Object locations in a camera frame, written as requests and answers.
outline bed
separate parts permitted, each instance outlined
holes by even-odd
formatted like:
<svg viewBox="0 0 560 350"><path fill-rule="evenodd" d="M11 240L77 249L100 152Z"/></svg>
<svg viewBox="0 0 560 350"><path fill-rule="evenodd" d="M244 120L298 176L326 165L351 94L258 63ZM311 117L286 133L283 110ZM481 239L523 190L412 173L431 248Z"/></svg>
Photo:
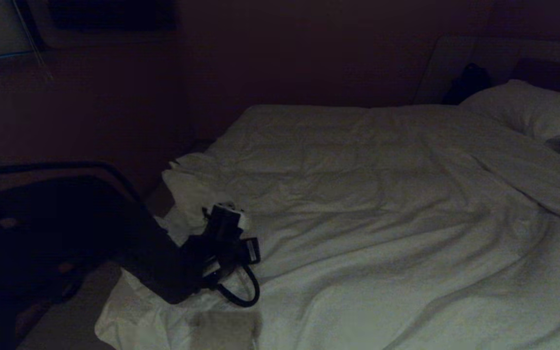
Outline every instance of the bed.
<svg viewBox="0 0 560 350"><path fill-rule="evenodd" d="M196 199L244 208L259 303L169 305L123 272L96 334L119 350L212 348L222 332L200 319L228 315L254 345L214 348L560 349L555 118L560 94L517 80L461 106L253 106L164 172L177 206L159 220L178 243L199 229L185 178ZM246 296L241 277L225 284Z"/></svg>

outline white pillow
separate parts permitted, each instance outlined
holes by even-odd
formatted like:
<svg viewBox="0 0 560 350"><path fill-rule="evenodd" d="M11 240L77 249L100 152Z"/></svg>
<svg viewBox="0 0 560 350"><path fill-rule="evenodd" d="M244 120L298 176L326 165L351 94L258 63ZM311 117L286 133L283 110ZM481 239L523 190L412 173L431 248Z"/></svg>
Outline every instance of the white pillow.
<svg viewBox="0 0 560 350"><path fill-rule="evenodd" d="M560 92L510 80L470 96L460 106L560 150Z"/></svg>

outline wall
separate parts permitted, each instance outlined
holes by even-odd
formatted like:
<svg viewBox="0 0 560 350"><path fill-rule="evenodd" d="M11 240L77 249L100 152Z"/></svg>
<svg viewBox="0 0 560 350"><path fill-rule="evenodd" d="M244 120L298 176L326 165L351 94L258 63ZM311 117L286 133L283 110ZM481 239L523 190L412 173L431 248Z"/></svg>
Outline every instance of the wall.
<svg viewBox="0 0 560 350"><path fill-rule="evenodd" d="M180 0L198 136L252 104L409 104L438 37L478 34L493 0Z"/></svg>
<svg viewBox="0 0 560 350"><path fill-rule="evenodd" d="M54 81L33 57L0 60L0 164L96 159L138 189L158 184L191 142L173 41L48 51Z"/></svg>
<svg viewBox="0 0 560 350"><path fill-rule="evenodd" d="M485 34L560 41L560 0L496 0Z"/></svg>

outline headboard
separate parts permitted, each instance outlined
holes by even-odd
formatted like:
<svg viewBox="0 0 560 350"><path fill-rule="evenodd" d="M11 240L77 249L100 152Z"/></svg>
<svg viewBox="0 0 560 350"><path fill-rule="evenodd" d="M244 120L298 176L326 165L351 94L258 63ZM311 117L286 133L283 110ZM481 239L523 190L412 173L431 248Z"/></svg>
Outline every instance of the headboard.
<svg viewBox="0 0 560 350"><path fill-rule="evenodd" d="M536 87L560 92L560 63L522 58L513 69L511 78L524 80Z"/></svg>
<svg viewBox="0 0 560 350"><path fill-rule="evenodd" d="M414 104L439 104L470 62L486 68L494 85L517 77L560 91L560 42L445 35L431 54Z"/></svg>

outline black cable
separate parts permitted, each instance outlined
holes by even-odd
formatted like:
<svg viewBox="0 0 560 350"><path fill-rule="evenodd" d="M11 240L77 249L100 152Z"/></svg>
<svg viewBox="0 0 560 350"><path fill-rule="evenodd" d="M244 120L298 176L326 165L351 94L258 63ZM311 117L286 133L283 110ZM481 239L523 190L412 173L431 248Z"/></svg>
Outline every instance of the black cable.
<svg viewBox="0 0 560 350"><path fill-rule="evenodd" d="M88 168L100 168L113 177L115 177L126 189L127 193L133 198L134 201L142 204L142 197L133 187L133 184L127 180L115 166L107 164L106 162L97 161L76 161L76 162L41 162L34 164L16 164L16 165L4 165L0 166L0 175L5 174L15 174L15 173L26 173L28 171L37 170L58 170L58 169L88 169Z"/></svg>
<svg viewBox="0 0 560 350"><path fill-rule="evenodd" d="M249 276L249 279L252 281L252 285L254 286L254 298L252 300L241 299L240 297L234 295L230 290L227 290L226 287L222 286L221 284L217 284L216 288L231 303L236 304L242 308L249 308L251 306L254 306L258 301L258 298L261 296L261 288L258 285L258 281L256 280L256 277L251 268L249 268L247 264L243 264L242 267L243 270L245 270L245 273L247 273L247 276Z"/></svg>

